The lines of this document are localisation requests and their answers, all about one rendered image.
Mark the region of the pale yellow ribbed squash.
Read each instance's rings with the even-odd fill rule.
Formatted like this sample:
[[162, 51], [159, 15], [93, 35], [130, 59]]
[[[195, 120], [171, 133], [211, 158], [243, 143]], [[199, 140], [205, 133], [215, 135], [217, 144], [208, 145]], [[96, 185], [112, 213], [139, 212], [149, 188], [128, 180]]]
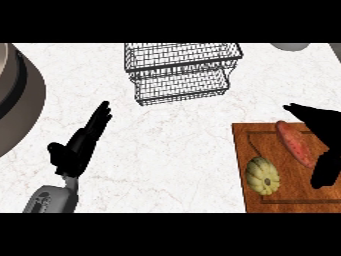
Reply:
[[263, 157], [254, 157], [245, 168], [248, 187], [261, 196], [271, 195], [279, 189], [279, 173], [271, 162]]

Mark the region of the large beige round appliance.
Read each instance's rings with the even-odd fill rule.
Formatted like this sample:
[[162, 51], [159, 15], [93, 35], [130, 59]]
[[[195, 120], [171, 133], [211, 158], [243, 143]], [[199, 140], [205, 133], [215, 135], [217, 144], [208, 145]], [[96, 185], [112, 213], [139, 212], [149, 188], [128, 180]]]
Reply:
[[0, 43], [0, 157], [29, 132], [45, 99], [40, 71], [12, 43]]

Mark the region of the red sweet potato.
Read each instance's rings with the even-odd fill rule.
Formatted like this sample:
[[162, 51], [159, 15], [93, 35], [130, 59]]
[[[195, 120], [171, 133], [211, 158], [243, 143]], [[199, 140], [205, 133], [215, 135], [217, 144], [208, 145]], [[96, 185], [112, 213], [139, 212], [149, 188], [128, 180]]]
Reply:
[[295, 158], [297, 162], [308, 169], [314, 168], [317, 157], [311, 153], [310, 144], [302, 133], [285, 121], [274, 124], [277, 139]]

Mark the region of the brown wooden cutting board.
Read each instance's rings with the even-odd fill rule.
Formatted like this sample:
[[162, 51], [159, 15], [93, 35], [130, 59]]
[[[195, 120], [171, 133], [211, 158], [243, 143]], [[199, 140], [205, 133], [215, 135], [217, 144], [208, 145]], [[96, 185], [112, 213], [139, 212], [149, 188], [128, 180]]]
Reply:
[[[273, 123], [233, 123], [236, 162], [245, 210], [249, 213], [341, 213], [341, 172], [332, 186], [313, 189], [313, 170], [305, 168], [285, 149]], [[264, 157], [279, 172], [279, 189], [261, 196], [249, 187], [245, 167], [254, 157]]]

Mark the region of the grey round object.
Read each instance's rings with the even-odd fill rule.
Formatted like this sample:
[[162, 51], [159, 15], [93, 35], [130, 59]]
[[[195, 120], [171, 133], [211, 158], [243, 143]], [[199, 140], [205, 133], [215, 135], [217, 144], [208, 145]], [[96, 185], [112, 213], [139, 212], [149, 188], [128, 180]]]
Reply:
[[273, 43], [273, 47], [283, 51], [301, 51], [308, 43]]

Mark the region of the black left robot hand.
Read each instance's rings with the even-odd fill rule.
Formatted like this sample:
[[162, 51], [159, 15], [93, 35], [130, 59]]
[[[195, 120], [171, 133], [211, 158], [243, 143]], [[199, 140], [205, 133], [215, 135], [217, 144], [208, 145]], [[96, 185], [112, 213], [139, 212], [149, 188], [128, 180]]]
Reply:
[[47, 145], [50, 163], [56, 167], [57, 175], [76, 178], [82, 174], [91, 159], [96, 142], [110, 118], [109, 102], [103, 101], [85, 126], [75, 131], [68, 143], [62, 145], [51, 142]]

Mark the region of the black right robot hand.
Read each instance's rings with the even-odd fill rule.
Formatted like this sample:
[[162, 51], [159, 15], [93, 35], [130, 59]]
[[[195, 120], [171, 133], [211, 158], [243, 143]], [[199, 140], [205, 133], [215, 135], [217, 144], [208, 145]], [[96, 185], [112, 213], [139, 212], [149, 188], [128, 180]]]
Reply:
[[310, 184], [314, 189], [332, 186], [341, 171], [341, 112], [289, 103], [283, 109], [305, 124], [305, 127], [328, 147], [317, 157]]

